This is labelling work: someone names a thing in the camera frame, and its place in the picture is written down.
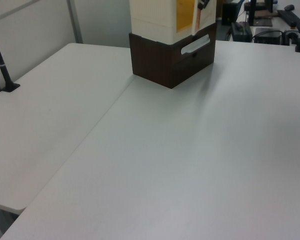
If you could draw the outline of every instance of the white tabletop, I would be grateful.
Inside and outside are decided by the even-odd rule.
[[[20,214],[133,78],[129,49],[69,44],[0,92],[0,208]]]
[[[174,89],[135,78],[2,237],[55,239],[300,240],[300,53],[217,41]]]

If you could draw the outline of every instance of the table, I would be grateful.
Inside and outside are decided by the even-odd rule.
[[[69,44],[0,92],[0,209],[20,214],[133,78],[128,49]]]
[[[300,53],[217,41],[174,89],[136,77],[16,239],[300,240]]]

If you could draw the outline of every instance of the yellow label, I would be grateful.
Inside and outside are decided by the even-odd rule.
[[[195,0],[176,0],[176,31],[192,25]]]

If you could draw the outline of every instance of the monitor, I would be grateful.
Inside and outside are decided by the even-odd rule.
[[[272,21],[269,18],[255,19],[256,4],[257,4],[257,0],[251,0],[250,10],[249,10],[249,18],[248,18],[249,25],[257,26],[257,27],[272,27]],[[265,4],[267,10],[270,13],[272,13],[274,0],[264,0],[264,4]]]

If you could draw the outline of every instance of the brown box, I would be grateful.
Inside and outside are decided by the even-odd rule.
[[[212,64],[215,59],[217,24],[214,23],[195,36],[188,36],[172,45],[129,34],[132,70],[135,75],[167,88],[174,88],[192,75]],[[207,45],[181,54],[181,49],[208,35]]]

